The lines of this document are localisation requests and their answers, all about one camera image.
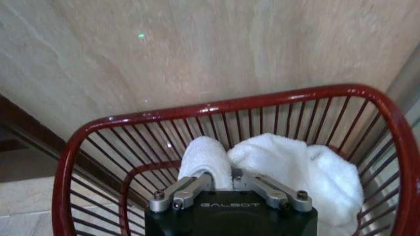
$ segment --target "beige wall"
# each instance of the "beige wall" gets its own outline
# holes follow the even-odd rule
[[[0,93],[66,139],[110,114],[341,82],[385,91],[418,22],[417,0],[1,0]]]

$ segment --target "white towel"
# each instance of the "white towel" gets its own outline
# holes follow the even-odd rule
[[[200,177],[208,172],[217,190],[232,190],[230,163],[220,142],[209,137],[196,138],[184,153],[177,179]]]
[[[364,199],[357,169],[325,146],[262,134],[236,144],[228,157],[234,167],[308,192],[318,212],[317,235],[354,233]]]

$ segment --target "bolt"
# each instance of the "bolt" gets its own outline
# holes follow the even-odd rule
[[[304,190],[297,191],[297,199],[300,200],[308,200],[308,192]]]
[[[289,204],[288,200],[281,199],[281,200],[280,200],[278,207],[280,207],[280,210],[286,210],[286,209],[289,209],[289,208],[290,208],[290,204]]]
[[[174,210],[181,210],[182,209],[182,201],[181,200],[174,200],[172,203],[172,208]]]
[[[164,197],[165,197],[165,193],[164,193],[162,190],[157,190],[157,191],[153,193],[153,198],[154,198],[156,200],[160,200],[160,199],[162,199]]]

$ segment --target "white floor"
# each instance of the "white floor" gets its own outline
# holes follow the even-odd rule
[[[0,217],[1,236],[50,236],[50,213],[37,212]]]
[[[29,179],[22,181],[12,181],[0,183],[0,236],[50,236],[52,235],[52,220],[50,220],[50,198],[53,189],[53,177]],[[104,206],[117,212],[117,207],[92,192],[88,192],[74,184],[73,189],[82,193],[86,197],[100,202]],[[84,201],[74,199],[74,203],[92,212],[112,218],[112,215],[89,206]],[[72,213],[78,219],[96,223],[97,219],[80,211]],[[96,235],[100,232],[84,226],[77,226],[78,230]]]

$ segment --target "basket rim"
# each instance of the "basket rim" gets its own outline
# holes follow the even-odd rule
[[[70,136],[58,160],[52,193],[53,234],[74,235],[70,217],[70,175],[81,142],[92,132],[121,125],[190,118],[338,96],[354,96],[369,100],[386,122],[396,145],[400,169],[400,199],[392,235],[420,233],[417,223],[420,218],[420,154],[410,127],[398,107],[376,88],[362,84],[338,84],[108,116],[88,122]]]

